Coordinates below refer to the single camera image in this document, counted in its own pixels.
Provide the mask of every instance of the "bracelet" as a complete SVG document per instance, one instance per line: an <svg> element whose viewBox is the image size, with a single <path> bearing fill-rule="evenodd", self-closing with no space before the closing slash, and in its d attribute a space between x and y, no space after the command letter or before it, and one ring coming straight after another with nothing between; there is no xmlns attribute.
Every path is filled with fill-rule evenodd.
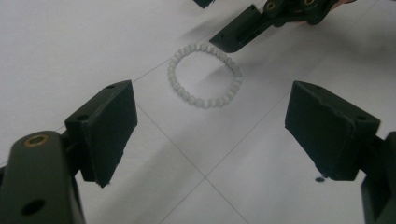
<svg viewBox="0 0 396 224"><path fill-rule="evenodd" d="M176 73L175 73L177 64L180 63L180 61L184 57L190 55L193 52L198 52L198 51L216 56L222 62L224 62L231 69L231 71L233 71L233 83L231 84L227 92L219 98L203 100L201 98L193 96L189 92L187 92L177 81ZM178 96L180 96L184 101L188 102L190 105L195 105L199 108L204 108L204 109L208 109L209 107L211 108L222 107L224 105L229 104L231 100L235 97L235 95L238 93L243 82L242 73L239 70L239 67L236 65L236 63L233 62L233 60L230 57L227 57L227 55L220 49L214 48L205 43L190 44L182 49L179 49L170 59L169 67L168 67L168 77L172 88L174 89L174 91L177 93Z"/></svg>

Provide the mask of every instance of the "white table surface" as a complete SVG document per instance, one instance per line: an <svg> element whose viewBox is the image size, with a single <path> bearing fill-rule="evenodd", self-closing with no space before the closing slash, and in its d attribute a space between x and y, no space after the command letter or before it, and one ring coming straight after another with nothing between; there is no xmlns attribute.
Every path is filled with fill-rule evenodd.
<svg viewBox="0 0 396 224"><path fill-rule="evenodd" d="M363 223L354 182L317 183L284 128L294 80L320 85L396 130L396 2L358 0L317 26L269 28L236 53L245 81L223 108L197 109L169 86L167 60L206 42L258 1L1 1L0 163L26 134L64 120L108 84L131 79L138 125L109 186L77 175L87 223ZM196 53L186 90L221 94L231 73Z"/></svg>

